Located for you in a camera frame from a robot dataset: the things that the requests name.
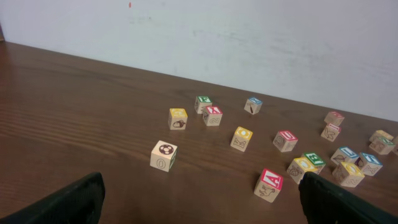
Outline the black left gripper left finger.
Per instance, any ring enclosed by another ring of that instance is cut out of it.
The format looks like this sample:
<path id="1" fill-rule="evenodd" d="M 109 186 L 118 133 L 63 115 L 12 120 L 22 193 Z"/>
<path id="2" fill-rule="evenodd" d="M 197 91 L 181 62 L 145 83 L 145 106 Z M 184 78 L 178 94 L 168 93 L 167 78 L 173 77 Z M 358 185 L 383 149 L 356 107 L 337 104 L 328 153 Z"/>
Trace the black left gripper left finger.
<path id="1" fill-rule="evenodd" d="M 15 213 L 1 223 L 97 224 L 105 198 L 103 176 L 90 173 Z"/>

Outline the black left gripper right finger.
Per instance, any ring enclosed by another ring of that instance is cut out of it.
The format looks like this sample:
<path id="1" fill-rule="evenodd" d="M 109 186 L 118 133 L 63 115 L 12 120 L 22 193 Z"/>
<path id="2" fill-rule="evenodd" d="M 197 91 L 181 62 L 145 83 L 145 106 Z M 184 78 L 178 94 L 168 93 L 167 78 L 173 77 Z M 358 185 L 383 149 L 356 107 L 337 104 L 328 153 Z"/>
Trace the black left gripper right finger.
<path id="1" fill-rule="evenodd" d="M 323 177 L 306 172 L 298 185 L 309 223 L 397 224 L 397 217 L 375 207 Z"/>

